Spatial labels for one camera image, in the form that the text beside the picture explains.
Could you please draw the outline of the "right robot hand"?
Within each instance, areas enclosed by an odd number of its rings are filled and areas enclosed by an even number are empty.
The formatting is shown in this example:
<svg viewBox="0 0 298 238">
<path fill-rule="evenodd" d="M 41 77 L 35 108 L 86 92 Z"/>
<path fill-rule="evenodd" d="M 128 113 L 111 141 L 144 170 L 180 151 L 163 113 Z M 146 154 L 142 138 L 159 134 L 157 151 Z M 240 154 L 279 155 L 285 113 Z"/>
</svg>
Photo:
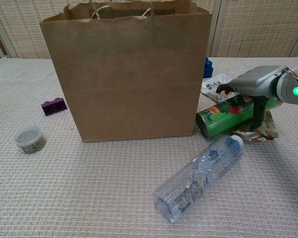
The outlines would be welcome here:
<svg viewBox="0 0 298 238">
<path fill-rule="evenodd" d="M 262 125 L 266 104 L 270 99 L 278 98 L 277 84 L 285 74 L 285 65 L 262 65 L 239 75 L 227 84 L 221 84 L 216 92 L 226 94 L 237 92 L 249 96 L 253 101 L 253 118 L 250 126 L 255 130 Z"/>
</svg>

